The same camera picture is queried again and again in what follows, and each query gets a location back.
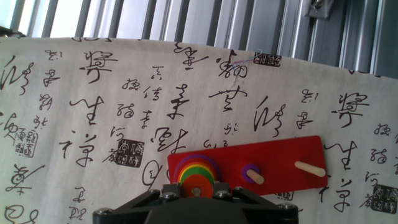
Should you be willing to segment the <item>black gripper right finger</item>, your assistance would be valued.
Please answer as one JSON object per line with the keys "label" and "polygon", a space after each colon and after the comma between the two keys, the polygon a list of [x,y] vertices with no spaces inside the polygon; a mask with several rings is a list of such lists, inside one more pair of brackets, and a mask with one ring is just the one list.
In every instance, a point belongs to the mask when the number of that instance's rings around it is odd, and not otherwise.
{"label": "black gripper right finger", "polygon": [[230,188],[226,182],[213,184],[212,199],[223,202],[217,210],[226,212],[233,223],[298,224],[298,206],[291,203],[274,204],[244,187]]}

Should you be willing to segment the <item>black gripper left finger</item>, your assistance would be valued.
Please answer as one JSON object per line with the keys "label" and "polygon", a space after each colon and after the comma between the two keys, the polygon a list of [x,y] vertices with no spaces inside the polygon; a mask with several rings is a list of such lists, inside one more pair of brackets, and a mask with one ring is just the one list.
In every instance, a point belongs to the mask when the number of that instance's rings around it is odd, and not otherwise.
{"label": "black gripper left finger", "polygon": [[145,223],[151,210],[181,198],[179,183],[151,189],[116,209],[99,208],[92,214],[93,224]]}

